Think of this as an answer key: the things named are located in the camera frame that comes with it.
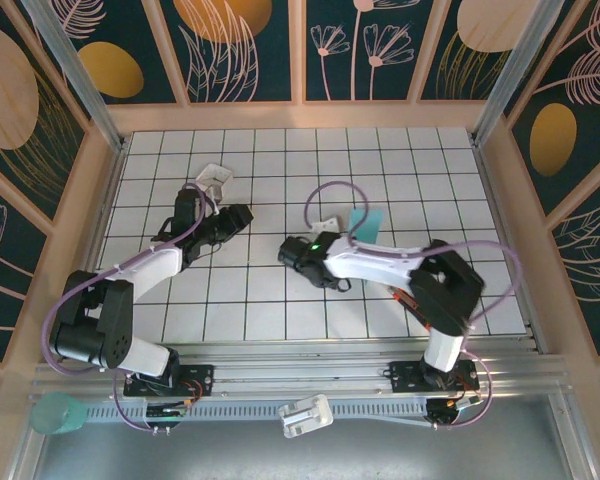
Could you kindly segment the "white plastic bracket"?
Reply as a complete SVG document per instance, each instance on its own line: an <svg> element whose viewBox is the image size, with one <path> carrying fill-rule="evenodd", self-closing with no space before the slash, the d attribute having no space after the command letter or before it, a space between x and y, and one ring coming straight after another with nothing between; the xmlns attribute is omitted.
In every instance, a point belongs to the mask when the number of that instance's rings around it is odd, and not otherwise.
<svg viewBox="0 0 600 480"><path fill-rule="evenodd" d="M278 408L278 416L287 439L328 427L334 421L328 398L324 394L282 405Z"/></svg>

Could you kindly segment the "small black circuit board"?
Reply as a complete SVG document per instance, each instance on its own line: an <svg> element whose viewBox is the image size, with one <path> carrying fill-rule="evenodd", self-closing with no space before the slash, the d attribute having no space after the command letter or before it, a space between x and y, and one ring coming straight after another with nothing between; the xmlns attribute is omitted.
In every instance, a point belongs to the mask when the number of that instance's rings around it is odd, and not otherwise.
<svg viewBox="0 0 600 480"><path fill-rule="evenodd" d="M148 421L178 421L189 412L182 404L150 404L146 407L145 418Z"/></svg>
<svg viewBox="0 0 600 480"><path fill-rule="evenodd" d="M428 399L425 419L430 423L450 425L458 419L462 410L480 403L481 400L477 396L462 399Z"/></svg>

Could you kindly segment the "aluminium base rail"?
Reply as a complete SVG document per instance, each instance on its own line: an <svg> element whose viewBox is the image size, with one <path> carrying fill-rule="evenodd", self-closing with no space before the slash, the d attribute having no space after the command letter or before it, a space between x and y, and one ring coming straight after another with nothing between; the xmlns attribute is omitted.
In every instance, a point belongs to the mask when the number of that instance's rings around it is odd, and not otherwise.
<svg viewBox="0 0 600 480"><path fill-rule="evenodd" d="M177 346L185 364L214 368L213 399L283 400L323 393L331 399L391 394L383 372L421 358L425 338L204 342ZM573 390L560 355L543 355L527 337L473 337L468 351L483 360L499 397Z"/></svg>

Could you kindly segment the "teal plastic cup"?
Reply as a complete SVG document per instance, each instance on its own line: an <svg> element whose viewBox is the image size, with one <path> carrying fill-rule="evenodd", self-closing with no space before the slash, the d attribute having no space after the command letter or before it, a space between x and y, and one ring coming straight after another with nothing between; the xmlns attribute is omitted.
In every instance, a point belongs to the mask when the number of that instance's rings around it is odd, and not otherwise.
<svg viewBox="0 0 600 480"><path fill-rule="evenodd" d="M42 435L65 434L80 429L88 409L81 401L61 392L43 395L31 410L29 424Z"/></svg>

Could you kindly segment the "small white square dish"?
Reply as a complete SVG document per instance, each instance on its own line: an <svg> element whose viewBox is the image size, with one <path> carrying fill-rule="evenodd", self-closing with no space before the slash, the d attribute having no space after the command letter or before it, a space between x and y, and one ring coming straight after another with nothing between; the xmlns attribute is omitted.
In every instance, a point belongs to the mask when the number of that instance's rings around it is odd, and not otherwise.
<svg viewBox="0 0 600 480"><path fill-rule="evenodd" d="M210 163L196 176L196 183L204 190L223 189L233 180L233 172L220 165Z"/></svg>

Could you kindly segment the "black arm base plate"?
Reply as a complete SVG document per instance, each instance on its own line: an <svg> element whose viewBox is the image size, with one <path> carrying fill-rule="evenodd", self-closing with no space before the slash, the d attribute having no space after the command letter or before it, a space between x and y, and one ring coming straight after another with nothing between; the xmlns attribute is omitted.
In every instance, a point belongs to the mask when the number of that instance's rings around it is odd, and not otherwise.
<svg viewBox="0 0 600 480"><path fill-rule="evenodd" d="M476 366L471 360L458 360L449 372L439 371L423 360L394 361L383 375L391 383L393 393L437 393L479 391Z"/></svg>
<svg viewBox="0 0 600 480"><path fill-rule="evenodd" d="M125 397L205 397L212 393L213 365L181 365L175 375L154 378L132 374L123 387Z"/></svg>

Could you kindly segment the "teal paper sheet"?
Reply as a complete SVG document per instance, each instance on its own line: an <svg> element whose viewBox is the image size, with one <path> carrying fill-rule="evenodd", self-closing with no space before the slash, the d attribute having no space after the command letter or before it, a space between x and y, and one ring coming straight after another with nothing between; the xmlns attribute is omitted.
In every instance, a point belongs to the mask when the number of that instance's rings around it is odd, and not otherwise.
<svg viewBox="0 0 600 480"><path fill-rule="evenodd" d="M349 216L348 230L351 231L363 216L363 209L352 209ZM375 244L383 221L384 212L379 209L371 209L362 225L354 231L354 237L363 243Z"/></svg>

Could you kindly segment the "aluminium frame post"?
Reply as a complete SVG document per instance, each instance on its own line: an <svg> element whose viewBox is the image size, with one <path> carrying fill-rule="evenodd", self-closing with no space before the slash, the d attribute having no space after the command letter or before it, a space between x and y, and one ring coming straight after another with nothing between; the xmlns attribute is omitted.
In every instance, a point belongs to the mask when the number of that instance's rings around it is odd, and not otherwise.
<svg viewBox="0 0 600 480"><path fill-rule="evenodd" d="M565 0L538 0L531 18L498 76L471 134L475 148L482 147L500 120L505 107L529 70L563 8Z"/></svg>
<svg viewBox="0 0 600 480"><path fill-rule="evenodd" d="M122 136L73 43L87 40L104 20L104 0L19 1L107 143L120 153Z"/></svg>

